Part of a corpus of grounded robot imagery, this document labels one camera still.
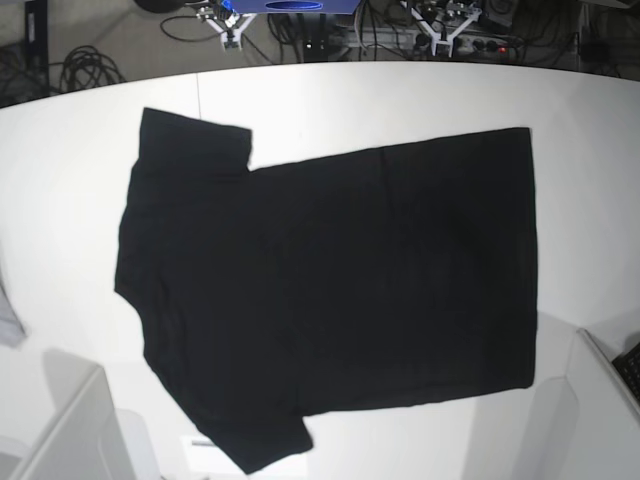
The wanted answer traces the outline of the black keyboard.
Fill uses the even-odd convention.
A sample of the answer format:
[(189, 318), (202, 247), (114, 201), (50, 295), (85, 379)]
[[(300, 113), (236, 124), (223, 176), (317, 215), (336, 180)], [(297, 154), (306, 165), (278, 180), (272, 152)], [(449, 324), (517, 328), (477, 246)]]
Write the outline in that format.
[(613, 366), (629, 391), (640, 400), (640, 344), (613, 360)]

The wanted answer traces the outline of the white left partition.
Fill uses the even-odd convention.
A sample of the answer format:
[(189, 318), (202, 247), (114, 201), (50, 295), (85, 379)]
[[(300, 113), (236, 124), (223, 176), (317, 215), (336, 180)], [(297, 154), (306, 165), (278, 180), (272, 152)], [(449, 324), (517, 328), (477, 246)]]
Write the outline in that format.
[(134, 479), (106, 373), (92, 367), (74, 387), (11, 479)]

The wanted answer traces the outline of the blue box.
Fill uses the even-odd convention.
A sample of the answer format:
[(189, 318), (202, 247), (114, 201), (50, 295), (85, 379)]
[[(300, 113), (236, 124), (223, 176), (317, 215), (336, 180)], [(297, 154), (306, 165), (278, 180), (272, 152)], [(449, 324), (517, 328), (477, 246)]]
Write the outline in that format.
[(360, 0), (231, 0), (228, 4), (234, 11), (242, 14), (352, 14)]

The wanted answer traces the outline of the white partition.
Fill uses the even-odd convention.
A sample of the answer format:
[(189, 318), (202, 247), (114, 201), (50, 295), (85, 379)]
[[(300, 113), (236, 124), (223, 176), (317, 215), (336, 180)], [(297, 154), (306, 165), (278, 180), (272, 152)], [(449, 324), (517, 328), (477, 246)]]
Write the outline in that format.
[(573, 341), (566, 379), (576, 395), (578, 419), (560, 477), (639, 477), (639, 407), (588, 331)]
[(134, 479), (106, 373), (92, 367), (74, 387), (11, 479)]

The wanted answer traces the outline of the white label plate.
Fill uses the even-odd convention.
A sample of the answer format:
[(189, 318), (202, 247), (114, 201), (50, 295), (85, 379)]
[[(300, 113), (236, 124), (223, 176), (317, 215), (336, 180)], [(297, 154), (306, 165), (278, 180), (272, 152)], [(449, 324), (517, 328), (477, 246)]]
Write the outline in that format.
[(192, 473), (217, 473), (219, 448), (210, 440), (200, 436), (181, 436), (188, 469)]

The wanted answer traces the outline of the black T-shirt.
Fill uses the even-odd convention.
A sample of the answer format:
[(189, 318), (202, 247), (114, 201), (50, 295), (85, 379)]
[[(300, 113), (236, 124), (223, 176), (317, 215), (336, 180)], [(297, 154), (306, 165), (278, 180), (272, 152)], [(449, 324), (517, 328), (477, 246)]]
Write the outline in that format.
[(243, 472), (309, 451), (309, 416), (532, 385), (529, 129), (257, 170), (251, 147), (146, 109), (115, 274), (151, 370)]

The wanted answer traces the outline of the white power strip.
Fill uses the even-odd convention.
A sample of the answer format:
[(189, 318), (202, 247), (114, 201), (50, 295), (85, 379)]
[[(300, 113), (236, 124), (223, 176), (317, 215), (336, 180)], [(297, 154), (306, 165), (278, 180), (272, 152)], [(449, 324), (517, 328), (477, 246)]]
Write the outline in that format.
[(506, 56), (511, 52), (509, 39), (487, 35), (480, 31), (466, 30), (455, 36), (449, 35), (432, 47), (433, 37), (414, 30), (393, 30), (382, 28), (376, 33), (366, 29), (358, 38), (354, 31), (347, 30), (332, 38), (332, 42), (345, 48), (383, 49), (385, 51), (435, 51), (436, 55), (462, 56), (471, 54), (498, 54)]

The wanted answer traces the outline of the white right partition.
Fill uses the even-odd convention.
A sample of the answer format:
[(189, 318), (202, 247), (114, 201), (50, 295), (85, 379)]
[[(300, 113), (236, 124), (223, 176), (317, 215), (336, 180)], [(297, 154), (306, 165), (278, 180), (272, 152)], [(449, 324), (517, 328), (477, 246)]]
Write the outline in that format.
[(573, 341), (566, 379), (576, 395), (578, 419), (560, 477), (639, 477), (639, 407), (588, 331)]

